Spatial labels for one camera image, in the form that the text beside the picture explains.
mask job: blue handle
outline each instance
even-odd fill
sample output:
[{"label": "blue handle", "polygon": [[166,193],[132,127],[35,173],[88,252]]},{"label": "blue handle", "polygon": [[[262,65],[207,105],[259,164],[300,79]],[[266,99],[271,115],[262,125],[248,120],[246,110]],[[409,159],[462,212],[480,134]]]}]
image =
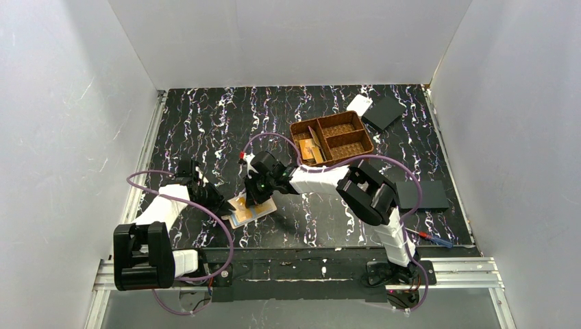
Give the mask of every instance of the blue handle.
[{"label": "blue handle", "polygon": [[454,246],[452,242],[436,238],[435,236],[432,236],[430,241],[436,243],[437,245],[443,245],[446,248],[452,248]]}]

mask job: white enclosure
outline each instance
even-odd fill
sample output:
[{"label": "white enclosure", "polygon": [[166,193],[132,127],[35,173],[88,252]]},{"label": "white enclosure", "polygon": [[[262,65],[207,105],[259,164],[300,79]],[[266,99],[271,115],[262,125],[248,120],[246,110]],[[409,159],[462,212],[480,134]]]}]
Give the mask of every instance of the white enclosure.
[{"label": "white enclosure", "polygon": [[476,242],[519,328],[579,328],[581,3],[474,1],[433,98]]},{"label": "white enclosure", "polygon": [[110,0],[158,89],[427,84],[471,0]]},{"label": "white enclosure", "polygon": [[4,1],[0,328],[83,326],[156,89],[430,82],[516,324],[578,328],[580,58],[573,0]]},{"label": "white enclosure", "polygon": [[0,328],[81,328],[157,92],[104,1],[0,5]]}]

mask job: black marble surface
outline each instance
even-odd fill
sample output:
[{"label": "black marble surface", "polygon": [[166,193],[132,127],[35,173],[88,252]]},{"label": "black marble surface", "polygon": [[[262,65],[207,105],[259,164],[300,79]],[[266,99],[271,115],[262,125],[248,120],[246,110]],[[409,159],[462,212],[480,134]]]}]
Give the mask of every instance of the black marble surface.
[{"label": "black marble surface", "polygon": [[[243,189],[244,171],[238,156],[250,136],[279,132],[290,137],[291,123],[345,111],[357,94],[372,98],[374,103],[383,97],[394,97],[406,107],[402,119],[387,131],[378,134],[368,127],[375,153],[403,162],[420,180],[442,180],[446,188],[451,207],[445,212],[417,213],[408,219],[408,227],[456,244],[471,244],[420,86],[173,89],[168,94],[150,168],[174,171],[180,156],[192,156],[204,163],[206,177],[229,199]],[[285,141],[270,136],[253,142],[252,150],[270,151],[283,163],[296,157]],[[400,169],[379,160],[372,160],[371,164],[392,181],[405,180]],[[160,176],[148,177],[147,185],[158,188]],[[141,208],[145,209],[152,198],[145,196]],[[371,227],[354,217],[342,200],[328,195],[279,193],[275,193],[274,200],[278,207],[275,213],[231,230],[236,247],[379,245]],[[220,227],[189,208],[182,212],[170,235],[175,248],[227,246]]]}]

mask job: white card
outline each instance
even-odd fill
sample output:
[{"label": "white card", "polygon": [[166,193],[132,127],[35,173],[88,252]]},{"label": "white card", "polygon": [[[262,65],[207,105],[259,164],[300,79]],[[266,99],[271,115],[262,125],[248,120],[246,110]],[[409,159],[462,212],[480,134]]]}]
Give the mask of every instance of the white card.
[{"label": "white card", "polygon": [[363,95],[357,95],[353,101],[347,106],[347,111],[355,111],[359,117],[362,117],[365,111],[371,106],[373,101]]}]

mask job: black mounting bracket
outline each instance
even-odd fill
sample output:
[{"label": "black mounting bracket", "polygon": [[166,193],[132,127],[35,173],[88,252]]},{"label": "black mounting bracket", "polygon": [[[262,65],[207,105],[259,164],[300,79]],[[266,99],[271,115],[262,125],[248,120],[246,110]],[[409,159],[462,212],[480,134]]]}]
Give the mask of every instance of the black mounting bracket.
[{"label": "black mounting bracket", "polygon": [[395,184],[366,160],[349,165],[336,190],[355,216],[372,226],[389,224],[389,215],[399,203]]},{"label": "black mounting bracket", "polygon": [[[148,252],[141,252],[147,245]],[[121,224],[113,232],[114,279],[118,290],[169,288],[175,263],[165,223]]]},{"label": "black mounting bracket", "polygon": [[[436,274],[434,265],[429,260],[419,260],[416,254],[416,260],[425,269],[428,275],[428,283],[436,284]],[[425,281],[423,273],[416,265],[410,263],[407,267],[402,267],[390,262],[368,262],[367,263],[367,284],[370,286],[386,284],[412,284],[416,278],[420,278],[422,284]]]}]

